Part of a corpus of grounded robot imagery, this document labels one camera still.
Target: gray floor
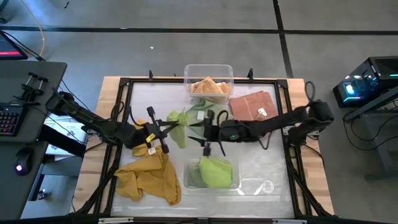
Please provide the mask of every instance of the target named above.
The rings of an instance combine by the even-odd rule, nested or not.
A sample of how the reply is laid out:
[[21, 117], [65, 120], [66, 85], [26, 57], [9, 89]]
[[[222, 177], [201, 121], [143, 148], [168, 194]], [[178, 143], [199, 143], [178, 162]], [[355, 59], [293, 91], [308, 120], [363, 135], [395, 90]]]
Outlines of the gray floor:
[[[18, 1], [4, 12], [10, 26], [35, 26]], [[45, 26], [276, 29], [271, 0], [250, 1], [27, 1]], [[285, 29], [398, 30], [398, 1], [279, 0]], [[39, 51], [38, 32], [10, 31]], [[183, 75], [189, 63], [227, 63], [237, 77], [286, 77], [275, 34], [140, 34], [46, 32], [45, 58], [68, 64], [65, 81], [91, 109], [108, 75]], [[398, 222], [398, 181], [367, 182], [378, 171], [374, 152], [351, 147], [331, 89], [369, 56], [398, 55], [398, 36], [287, 35], [295, 78], [313, 81], [317, 98], [329, 102], [335, 122], [321, 135], [326, 176], [335, 213], [343, 218]], [[65, 205], [70, 197], [60, 197]], [[43, 206], [37, 216], [67, 213]]]

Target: mustard yellow cloth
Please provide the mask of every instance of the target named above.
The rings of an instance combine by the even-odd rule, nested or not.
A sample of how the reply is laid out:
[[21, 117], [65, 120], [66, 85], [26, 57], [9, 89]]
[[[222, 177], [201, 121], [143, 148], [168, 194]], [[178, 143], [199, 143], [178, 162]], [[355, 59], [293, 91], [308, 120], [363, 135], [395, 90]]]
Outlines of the mustard yellow cloth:
[[142, 159], [126, 164], [115, 172], [114, 175], [119, 178], [116, 193], [137, 202], [144, 191], [166, 199], [169, 205], [176, 205], [181, 201], [181, 187], [174, 166], [161, 146], [155, 149], [156, 153], [152, 155], [149, 155], [145, 144], [132, 149], [132, 155]]

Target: computer tower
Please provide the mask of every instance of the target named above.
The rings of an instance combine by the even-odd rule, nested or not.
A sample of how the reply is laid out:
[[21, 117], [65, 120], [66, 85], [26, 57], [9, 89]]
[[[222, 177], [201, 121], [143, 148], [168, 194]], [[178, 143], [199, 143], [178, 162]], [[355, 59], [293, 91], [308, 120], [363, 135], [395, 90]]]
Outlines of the computer tower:
[[338, 106], [360, 107], [398, 85], [398, 56], [369, 57], [333, 88]]

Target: glowing light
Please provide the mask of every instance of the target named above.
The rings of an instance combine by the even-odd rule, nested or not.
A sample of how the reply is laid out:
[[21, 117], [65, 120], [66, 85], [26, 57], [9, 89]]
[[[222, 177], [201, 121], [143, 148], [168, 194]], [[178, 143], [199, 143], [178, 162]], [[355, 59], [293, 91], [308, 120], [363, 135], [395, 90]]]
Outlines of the glowing light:
[[343, 101], [343, 103], [346, 102], [347, 100], [357, 100], [357, 99], [361, 99], [361, 97], [359, 97], [359, 96], [347, 97], [347, 98]]
[[347, 90], [347, 93], [350, 94], [350, 95], [355, 94], [353, 86], [351, 86], [351, 85], [346, 85], [346, 90]]

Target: tag label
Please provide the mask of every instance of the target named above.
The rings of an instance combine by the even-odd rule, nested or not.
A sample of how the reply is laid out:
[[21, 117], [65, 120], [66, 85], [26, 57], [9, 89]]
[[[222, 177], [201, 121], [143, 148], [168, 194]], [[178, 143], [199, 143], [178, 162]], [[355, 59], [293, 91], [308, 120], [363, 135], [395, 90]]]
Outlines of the tag label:
[[263, 108], [259, 109], [259, 113], [262, 114], [263, 116], [267, 116], [267, 112]]
[[154, 139], [154, 138], [155, 138], [155, 134], [152, 133], [152, 134], [150, 134], [150, 135], [146, 138], [146, 141], [147, 141], [147, 142], [151, 142], [152, 139]]
[[156, 149], [154, 148], [154, 147], [150, 147], [149, 149], [148, 149], [148, 154], [149, 155], [152, 155], [152, 154], [155, 154], [156, 153]]
[[205, 119], [205, 112], [204, 112], [204, 111], [198, 111], [197, 119], [198, 119], [198, 120], [203, 120], [203, 119]]

